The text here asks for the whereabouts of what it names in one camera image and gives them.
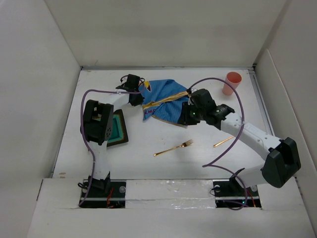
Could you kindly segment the blue Pikachu cloth placemat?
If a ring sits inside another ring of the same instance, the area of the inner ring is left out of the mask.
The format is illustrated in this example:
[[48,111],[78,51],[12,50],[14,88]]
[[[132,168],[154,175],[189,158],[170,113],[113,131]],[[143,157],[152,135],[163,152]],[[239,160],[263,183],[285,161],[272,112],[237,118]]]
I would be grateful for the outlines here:
[[162,122],[180,126],[182,104],[187,103],[187,88],[173,79],[145,81],[139,85],[143,99],[143,120],[154,117]]

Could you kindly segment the gold fork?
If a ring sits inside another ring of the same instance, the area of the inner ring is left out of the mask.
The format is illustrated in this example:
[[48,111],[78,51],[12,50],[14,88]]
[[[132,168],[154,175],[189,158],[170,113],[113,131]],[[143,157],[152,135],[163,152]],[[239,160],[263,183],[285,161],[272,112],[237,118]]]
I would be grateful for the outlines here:
[[167,149],[167,150],[164,150],[164,151],[155,153],[155,154],[153,154],[153,156],[156,157],[156,156],[159,156],[159,155],[161,155],[161,154],[167,153],[167,152],[169,152],[169,151],[172,151],[172,150],[175,150],[175,149],[178,149],[178,148],[188,147],[188,146],[190,146],[190,145],[192,145],[192,144],[193,144],[193,140],[190,139],[190,140],[188,140],[188,141],[186,141],[186,142],[184,142],[184,143],[182,143],[182,144],[180,144],[180,145],[178,145],[178,146],[175,146],[175,147],[173,147],[173,148],[170,148],[170,149]]

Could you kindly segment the pink plastic cup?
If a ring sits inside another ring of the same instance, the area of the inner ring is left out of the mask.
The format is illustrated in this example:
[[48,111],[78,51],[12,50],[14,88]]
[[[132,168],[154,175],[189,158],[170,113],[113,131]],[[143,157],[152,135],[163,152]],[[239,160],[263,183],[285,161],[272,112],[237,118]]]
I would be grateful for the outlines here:
[[226,75],[225,84],[223,86],[222,92],[226,96],[231,96],[233,94],[233,89],[236,89],[242,81],[242,76],[237,72],[229,72]]

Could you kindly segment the green square plate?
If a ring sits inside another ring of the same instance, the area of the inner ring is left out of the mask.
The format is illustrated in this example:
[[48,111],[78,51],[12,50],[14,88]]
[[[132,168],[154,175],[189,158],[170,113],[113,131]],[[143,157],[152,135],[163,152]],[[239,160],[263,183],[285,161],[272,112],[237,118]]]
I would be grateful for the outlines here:
[[107,147],[124,144],[129,141],[123,110],[116,110],[113,114],[112,134],[107,141]]

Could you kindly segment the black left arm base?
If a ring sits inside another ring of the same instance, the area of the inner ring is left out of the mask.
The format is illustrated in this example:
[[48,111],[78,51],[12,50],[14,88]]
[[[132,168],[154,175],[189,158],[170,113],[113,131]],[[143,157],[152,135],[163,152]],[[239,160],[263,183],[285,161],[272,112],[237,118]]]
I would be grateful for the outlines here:
[[92,179],[88,190],[90,176],[79,182],[77,186],[81,189],[79,200],[80,208],[125,208],[126,180],[111,180],[110,173],[105,179]]

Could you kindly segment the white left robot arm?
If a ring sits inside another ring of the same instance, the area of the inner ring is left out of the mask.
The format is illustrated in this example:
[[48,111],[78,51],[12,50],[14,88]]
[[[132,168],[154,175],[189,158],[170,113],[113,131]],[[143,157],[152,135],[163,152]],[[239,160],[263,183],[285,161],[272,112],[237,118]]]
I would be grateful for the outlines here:
[[85,191],[85,197],[94,191],[98,196],[110,193],[110,175],[102,169],[106,166],[105,159],[100,159],[97,149],[93,146],[107,144],[114,133],[113,116],[115,111],[127,104],[140,105],[144,97],[145,79],[133,74],[125,75],[120,80],[121,84],[115,91],[89,89],[81,99],[80,106],[80,132],[83,142],[92,155],[92,172],[86,183],[78,186]]

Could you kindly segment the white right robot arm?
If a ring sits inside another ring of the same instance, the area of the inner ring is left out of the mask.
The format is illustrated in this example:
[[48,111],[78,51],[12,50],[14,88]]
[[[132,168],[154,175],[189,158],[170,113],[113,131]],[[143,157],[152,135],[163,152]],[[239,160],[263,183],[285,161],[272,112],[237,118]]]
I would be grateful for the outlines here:
[[292,138],[280,139],[243,121],[231,107],[216,105],[206,89],[188,90],[188,93],[189,100],[182,104],[179,124],[196,125],[205,121],[242,141],[264,160],[261,166],[240,169],[231,176],[229,189],[234,195],[241,195],[248,187],[258,184],[281,188],[301,168],[297,144]]

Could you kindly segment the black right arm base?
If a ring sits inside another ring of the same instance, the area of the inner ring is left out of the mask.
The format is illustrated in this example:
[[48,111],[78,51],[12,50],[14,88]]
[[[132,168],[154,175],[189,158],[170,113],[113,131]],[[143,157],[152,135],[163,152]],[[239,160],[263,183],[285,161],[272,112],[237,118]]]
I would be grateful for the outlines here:
[[231,176],[227,179],[214,179],[212,188],[209,194],[215,198],[216,208],[228,208],[233,211],[241,210],[242,208],[261,208],[260,196],[257,190],[253,191],[251,187],[247,187],[245,183],[242,185],[238,176],[244,168],[233,172],[225,167],[212,165],[212,168],[217,168],[228,172]]

